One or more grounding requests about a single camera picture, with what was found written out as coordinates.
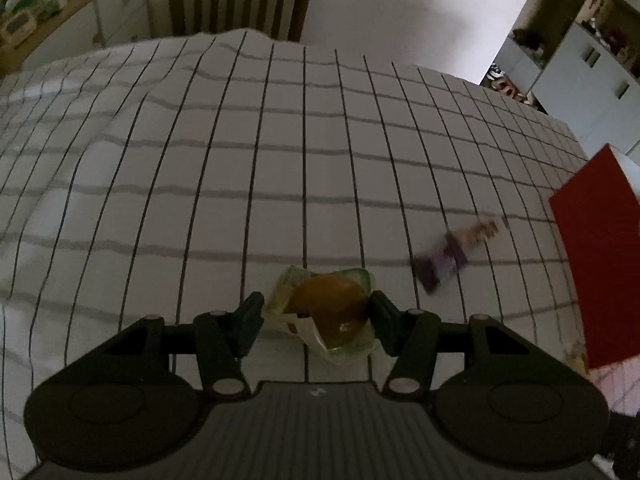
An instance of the cabinet handle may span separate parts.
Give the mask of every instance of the cabinet handle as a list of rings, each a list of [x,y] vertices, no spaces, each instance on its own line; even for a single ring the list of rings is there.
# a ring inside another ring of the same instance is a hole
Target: cabinet handle
[[[589,67],[590,67],[590,68],[593,68],[594,66],[596,66],[596,63],[597,63],[597,62],[598,62],[598,60],[600,59],[600,56],[601,56],[601,55],[602,55],[602,54],[600,54],[599,52],[596,52],[596,56],[593,58],[593,60],[592,60],[590,63],[588,63],[588,65],[589,65]]]
[[[588,63],[588,62],[589,62],[589,59],[591,58],[591,56],[593,56],[593,53],[594,53],[595,51],[596,51],[596,49],[594,49],[592,46],[590,46],[590,47],[589,47],[589,49],[587,50],[587,54],[586,54],[586,56],[584,56],[584,57],[582,58],[582,60],[583,60],[585,63]]]
[[[620,101],[620,99],[622,99],[625,96],[626,91],[629,90],[629,87],[630,87],[629,83],[625,81],[622,87],[622,91],[618,93],[618,101]]]

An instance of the snack wrapper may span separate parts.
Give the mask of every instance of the snack wrapper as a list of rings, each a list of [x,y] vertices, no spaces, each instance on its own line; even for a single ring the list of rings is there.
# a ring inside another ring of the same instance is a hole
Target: snack wrapper
[[[375,288],[375,278],[366,269],[338,270],[332,274],[353,280],[361,286],[367,296],[370,296]],[[302,339],[312,352],[332,364],[349,365],[365,358],[373,351],[378,342],[369,320],[349,342],[338,348],[327,348],[311,317],[299,317],[298,314],[284,313],[296,288],[315,276],[319,276],[319,274],[299,267],[289,267],[280,277],[273,293],[264,304],[262,317],[281,332]]]

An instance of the shelf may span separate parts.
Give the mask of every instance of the shelf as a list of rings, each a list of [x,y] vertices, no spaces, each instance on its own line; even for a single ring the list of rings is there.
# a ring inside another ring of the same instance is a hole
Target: shelf
[[[0,75],[20,70],[22,62],[40,46],[60,25],[71,18],[78,10],[94,0],[69,0],[65,8],[51,19],[40,23],[36,31],[15,48],[2,46],[0,48]]]

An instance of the grid pattern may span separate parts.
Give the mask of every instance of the grid pattern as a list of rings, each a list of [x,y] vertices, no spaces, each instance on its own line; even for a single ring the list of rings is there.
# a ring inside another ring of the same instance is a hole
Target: grid pattern
[[[636,416],[640,411],[640,356],[590,371],[610,409]]]
[[[583,339],[548,198],[586,158],[496,92],[236,30],[11,75],[0,100],[0,478],[35,464],[21,416],[44,379],[140,316],[268,295],[290,265],[367,267],[403,310],[490,314],[559,359]],[[427,296],[411,256],[479,214],[510,229]],[[265,328],[242,370],[380,382],[392,365],[334,367]],[[197,383],[194,359],[174,369]]]

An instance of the wrapped food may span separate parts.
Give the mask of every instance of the wrapped food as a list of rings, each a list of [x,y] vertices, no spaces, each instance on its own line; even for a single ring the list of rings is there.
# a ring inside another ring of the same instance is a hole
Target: wrapped food
[[[432,294],[441,283],[455,275],[468,263],[466,254],[498,233],[495,220],[479,221],[471,227],[445,234],[444,241],[425,256],[412,260],[416,276],[424,290]]]
[[[262,316],[283,332],[304,341],[337,365],[367,356],[376,345],[367,319],[374,277],[365,269],[316,274],[289,267],[280,277]]]

